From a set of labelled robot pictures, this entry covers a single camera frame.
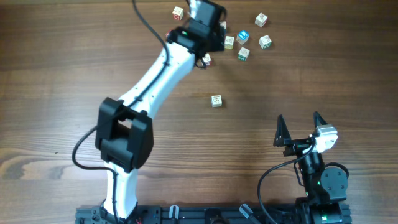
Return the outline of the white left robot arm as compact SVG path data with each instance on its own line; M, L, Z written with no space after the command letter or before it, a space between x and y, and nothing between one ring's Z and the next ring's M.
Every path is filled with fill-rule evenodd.
M153 121L163 102L205 54L224 50L220 19L227 10L211 1L189 1L189 6L190 18L160 40L161 53L138 83L99 107L95 147L108 171L102 208L110 223L127 223L134 215L137 173L154 147Z

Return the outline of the white mushroom picture block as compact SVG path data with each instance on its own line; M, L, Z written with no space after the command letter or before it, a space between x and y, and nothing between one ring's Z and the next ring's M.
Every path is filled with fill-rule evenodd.
M211 105L212 107L221 107L222 106L222 97L221 95L215 95L211 97Z

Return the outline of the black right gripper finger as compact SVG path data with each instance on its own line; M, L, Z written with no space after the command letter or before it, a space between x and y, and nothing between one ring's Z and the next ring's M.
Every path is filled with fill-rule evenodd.
M319 112L315 111L313 113L313 120L315 127L327 125L328 123L322 118Z
M273 146L283 147L291 144L291 136L287 125L285 123L284 117L280 114L277 118L277 129L275 133Z

